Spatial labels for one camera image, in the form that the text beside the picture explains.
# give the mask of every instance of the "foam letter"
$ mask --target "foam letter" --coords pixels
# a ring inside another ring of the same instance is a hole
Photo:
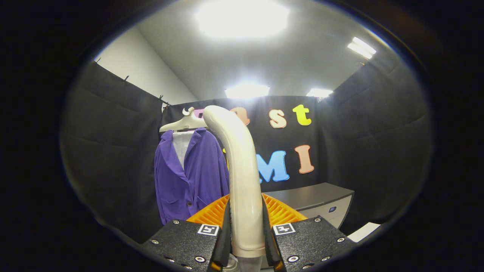
[[[311,119],[306,118],[306,113],[309,112],[309,109],[305,108],[303,104],[298,105],[292,111],[296,113],[299,124],[307,126],[311,123]]]
[[[299,154],[299,162],[301,163],[299,173],[301,174],[309,173],[314,170],[314,166],[311,165],[311,159],[309,158],[310,148],[311,147],[308,145],[301,145],[294,149]]]
[[[269,121],[269,123],[271,123],[271,126],[273,128],[283,128],[283,127],[286,127],[287,125],[287,121],[286,119],[283,117],[284,116],[284,112],[280,109],[273,109],[269,112],[269,118],[271,118],[271,120]]]
[[[256,155],[257,167],[266,182],[269,182],[273,172],[273,181],[285,181],[289,179],[289,175],[286,173],[286,165],[284,164],[285,155],[285,151],[274,151],[268,164],[259,154]]]
[[[235,107],[235,108],[231,109],[230,111],[235,112],[235,114],[237,114],[237,117],[239,117],[240,120],[242,120],[242,122],[245,125],[248,125],[250,123],[250,119],[247,117],[247,110],[245,108]]]

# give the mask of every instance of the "hanger hook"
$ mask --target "hanger hook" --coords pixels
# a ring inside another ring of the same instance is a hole
[[[192,114],[192,112],[193,112],[194,110],[195,110],[195,108],[194,108],[194,107],[190,107],[190,108],[188,109],[188,111],[186,111],[186,110],[185,110],[185,108],[183,108],[182,113],[183,113],[183,115],[185,115],[185,116],[189,116],[190,114]]]

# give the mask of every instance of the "orange plastic part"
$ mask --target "orange plastic part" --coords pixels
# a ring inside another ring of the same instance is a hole
[[[262,196],[266,202],[271,227],[274,225],[287,224],[307,219],[306,216],[289,207],[284,202],[266,194],[262,194]]]
[[[210,203],[205,208],[199,210],[197,213],[188,218],[188,222],[198,224],[224,226],[224,212],[227,205],[229,195],[223,196],[216,201]]]

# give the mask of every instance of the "white ceiling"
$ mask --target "white ceiling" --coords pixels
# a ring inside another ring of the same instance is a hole
[[[350,17],[312,0],[278,0],[289,9],[287,27],[264,39],[220,40],[198,29],[203,0],[181,0],[140,22],[160,57],[200,100],[226,97],[245,81],[270,86],[269,95],[334,90],[367,59],[347,48],[358,37],[377,50],[378,37]]]

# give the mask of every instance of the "black curtain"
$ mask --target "black curtain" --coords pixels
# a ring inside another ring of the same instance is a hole
[[[348,231],[387,221],[418,191],[432,150],[428,105],[415,74],[380,48],[319,106],[328,182],[355,191]]]
[[[94,62],[81,71],[61,126],[66,173],[99,223],[142,243],[162,226],[153,173],[161,102]]]

